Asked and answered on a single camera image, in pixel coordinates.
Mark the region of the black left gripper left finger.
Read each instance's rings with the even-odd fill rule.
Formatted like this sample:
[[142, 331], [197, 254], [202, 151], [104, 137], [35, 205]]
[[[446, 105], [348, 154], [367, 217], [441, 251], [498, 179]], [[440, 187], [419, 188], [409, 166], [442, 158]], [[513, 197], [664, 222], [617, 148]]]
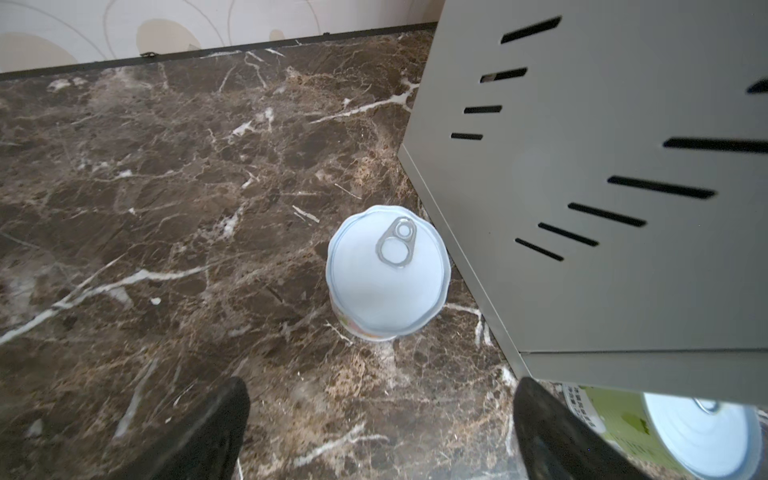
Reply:
[[115, 479], [230, 479], [250, 413], [245, 382], [231, 377]]

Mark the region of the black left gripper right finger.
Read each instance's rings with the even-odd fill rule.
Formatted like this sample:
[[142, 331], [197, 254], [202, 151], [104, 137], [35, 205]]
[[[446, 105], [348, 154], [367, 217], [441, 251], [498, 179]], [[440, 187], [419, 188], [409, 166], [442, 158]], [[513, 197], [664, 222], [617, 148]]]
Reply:
[[515, 391], [514, 427], [530, 479], [647, 477], [530, 377]]

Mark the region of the pink label can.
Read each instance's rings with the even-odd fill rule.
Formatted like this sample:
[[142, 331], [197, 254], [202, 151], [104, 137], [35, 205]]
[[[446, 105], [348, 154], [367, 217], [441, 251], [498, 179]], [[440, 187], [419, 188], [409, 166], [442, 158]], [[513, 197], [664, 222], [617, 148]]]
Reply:
[[417, 332], [440, 313], [451, 264], [431, 223], [404, 207], [376, 205], [334, 233], [325, 277], [341, 325], [384, 342]]

